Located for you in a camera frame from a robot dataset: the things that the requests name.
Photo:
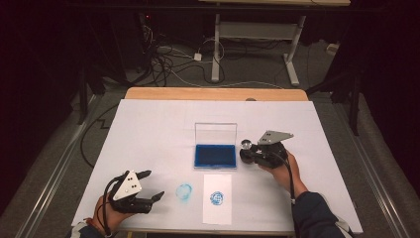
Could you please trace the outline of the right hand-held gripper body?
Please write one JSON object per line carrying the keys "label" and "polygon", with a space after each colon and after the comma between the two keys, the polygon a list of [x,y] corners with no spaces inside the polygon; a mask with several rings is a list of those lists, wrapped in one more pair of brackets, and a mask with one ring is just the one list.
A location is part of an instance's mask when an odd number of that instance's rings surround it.
{"label": "right hand-held gripper body", "polygon": [[258,140],[258,145],[262,147],[258,156],[261,160],[260,165],[271,169],[282,166],[288,159],[282,141],[292,137],[291,133],[267,130]]}

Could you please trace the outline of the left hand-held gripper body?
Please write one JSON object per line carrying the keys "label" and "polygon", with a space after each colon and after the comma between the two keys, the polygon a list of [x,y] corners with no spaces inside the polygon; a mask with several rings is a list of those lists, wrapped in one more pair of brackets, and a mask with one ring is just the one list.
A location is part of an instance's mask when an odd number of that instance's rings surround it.
{"label": "left hand-held gripper body", "polygon": [[142,190],[140,180],[133,171],[126,171],[117,178],[109,194],[112,208],[121,213],[149,213],[153,207],[151,199],[136,198]]}

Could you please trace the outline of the blue ink pad clear case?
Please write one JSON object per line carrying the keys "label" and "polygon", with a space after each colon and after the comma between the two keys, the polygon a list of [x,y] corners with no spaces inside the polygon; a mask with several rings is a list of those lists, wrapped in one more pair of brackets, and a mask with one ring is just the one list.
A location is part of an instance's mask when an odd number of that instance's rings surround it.
{"label": "blue ink pad clear case", "polygon": [[233,170],[237,167],[236,123],[196,123],[194,168]]}

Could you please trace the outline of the white paper slip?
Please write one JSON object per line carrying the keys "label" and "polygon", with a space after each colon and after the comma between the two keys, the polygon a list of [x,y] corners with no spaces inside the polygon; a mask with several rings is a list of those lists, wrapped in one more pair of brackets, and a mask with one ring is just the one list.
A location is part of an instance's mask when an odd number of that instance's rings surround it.
{"label": "white paper slip", "polygon": [[205,224],[232,224],[232,176],[205,175],[203,215]]}

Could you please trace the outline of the person's left hand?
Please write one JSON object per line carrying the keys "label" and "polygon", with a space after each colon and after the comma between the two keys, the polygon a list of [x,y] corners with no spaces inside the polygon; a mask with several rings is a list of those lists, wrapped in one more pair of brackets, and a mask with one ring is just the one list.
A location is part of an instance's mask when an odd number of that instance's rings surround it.
{"label": "person's left hand", "polygon": [[90,224],[98,228],[102,234],[115,232],[120,224],[133,213],[120,213],[112,208],[107,198],[100,196],[94,208]]}

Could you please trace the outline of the clear blue plastic cap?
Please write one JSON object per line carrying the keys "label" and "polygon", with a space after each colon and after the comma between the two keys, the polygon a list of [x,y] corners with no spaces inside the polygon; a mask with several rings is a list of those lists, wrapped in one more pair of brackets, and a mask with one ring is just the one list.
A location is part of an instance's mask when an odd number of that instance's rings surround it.
{"label": "clear blue plastic cap", "polygon": [[192,186],[188,183],[181,184],[175,191],[175,195],[180,201],[187,202],[192,193]]}

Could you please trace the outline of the white table cover sheet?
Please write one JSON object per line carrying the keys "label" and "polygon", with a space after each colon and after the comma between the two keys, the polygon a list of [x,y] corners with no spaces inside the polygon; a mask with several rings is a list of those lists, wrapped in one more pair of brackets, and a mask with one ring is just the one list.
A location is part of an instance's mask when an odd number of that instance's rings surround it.
{"label": "white table cover sheet", "polygon": [[[100,156],[73,220],[92,215],[106,184],[126,171],[152,171],[142,179],[143,197],[164,191],[148,214],[122,224],[124,230],[155,232],[210,232],[229,234],[288,234],[293,230],[288,193],[256,165],[238,163],[233,170],[193,167],[196,123],[236,123],[237,141],[256,141],[267,130],[288,132],[284,141],[295,155],[302,179],[322,193],[333,212],[356,233],[358,219],[318,114],[310,101],[121,101]],[[202,222],[205,175],[232,176],[232,224]],[[192,186],[187,202],[176,189]]]}

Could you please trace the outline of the black metal stand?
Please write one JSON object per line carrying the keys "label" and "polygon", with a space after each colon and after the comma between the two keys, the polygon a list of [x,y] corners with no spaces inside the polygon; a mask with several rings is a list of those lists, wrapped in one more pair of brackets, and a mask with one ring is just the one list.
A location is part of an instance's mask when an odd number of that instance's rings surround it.
{"label": "black metal stand", "polygon": [[97,81],[95,73],[86,66],[83,66],[78,72],[79,125],[83,123],[88,113],[88,89],[96,93]]}
{"label": "black metal stand", "polygon": [[358,136],[361,73],[353,70],[342,71],[334,76],[327,76],[323,82],[305,90],[307,95],[317,91],[329,91],[333,103],[349,103],[349,126],[354,135]]}

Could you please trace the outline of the aluminium floor rail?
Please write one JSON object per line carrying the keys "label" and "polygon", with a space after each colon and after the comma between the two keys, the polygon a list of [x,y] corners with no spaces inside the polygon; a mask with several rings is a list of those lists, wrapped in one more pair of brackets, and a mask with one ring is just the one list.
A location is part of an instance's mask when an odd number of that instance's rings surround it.
{"label": "aluminium floor rail", "polygon": [[77,127],[72,134],[69,143],[61,154],[48,182],[44,186],[37,202],[29,214],[28,218],[21,225],[15,238],[33,238],[42,219],[44,218],[50,203],[64,177],[67,168],[71,162],[75,147],[81,139],[82,133],[86,130],[92,114],[96,111],[102,95],[92,95],[87,104],[87,115],[77,124]]}
{"label": "aluminium floor rail", "polygon": [[354,134],[349,125],[345,108],[341,104],[335,104],[334,108],[340,118],[340,121],[344,125],[347,134],[356,147],[358,160],[361,164],[362,171],[367,177],[367,182],[375,196],[376,203],[379,205],[380,210],[383,213],[394,238],[409,238],[409,232],[403,224],[403,221],[395,207],[395,203],[381,182],[377,171],[373,167],[373,164],[365,147],[362,144],[362,141],[360,140],[360,137]]}

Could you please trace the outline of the white metal desk frame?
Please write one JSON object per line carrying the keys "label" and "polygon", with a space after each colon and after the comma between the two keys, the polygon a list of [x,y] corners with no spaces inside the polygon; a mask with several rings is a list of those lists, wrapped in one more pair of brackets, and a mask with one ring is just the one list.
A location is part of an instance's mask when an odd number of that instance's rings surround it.
{"label": "white metal desk frame", "polygon": [[[274,7],[293,6],[303,9],[318,7],[321,10],[339,7],[349,7],[351,0],[200,0],[201,2],[211,3],[214,7],[246,7],[250,6],[257,9],[258,6]],[[296,74],[293,58],[299,43],[301,33],[306,21],[306,15],[300,15],[296,23],[258,23],[256,20],[247,21],[222,21],[221,14],[215,15],[214,51],[212,58],[212,82],[220,82],[222,67],[220,61],[225,52],[225,48],[220,42],[221,39],[246,39],[246,40],[274,40],[291,41],[290,50],[282,55],[288,78],[292,86],[300,84]]]}

